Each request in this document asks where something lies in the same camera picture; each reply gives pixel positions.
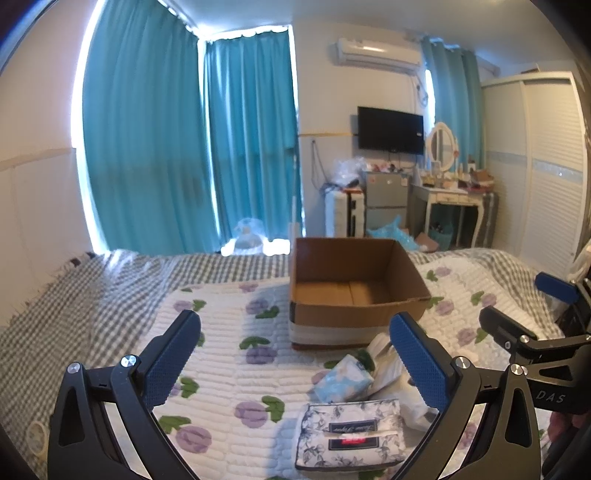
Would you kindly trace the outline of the person right hand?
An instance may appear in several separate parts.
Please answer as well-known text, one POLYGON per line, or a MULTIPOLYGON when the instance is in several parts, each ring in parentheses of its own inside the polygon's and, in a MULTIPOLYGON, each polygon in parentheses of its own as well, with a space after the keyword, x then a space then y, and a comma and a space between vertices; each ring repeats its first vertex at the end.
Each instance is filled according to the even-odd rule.
POLYGON ((581 415, 570 415, 553 412, 550 417, 550 424, 547 430, 551 447, 549 452, 557 452, 558 442, 565 436, 570 427, 577 430, 584 427, 590 421, 590 412, 581 415))

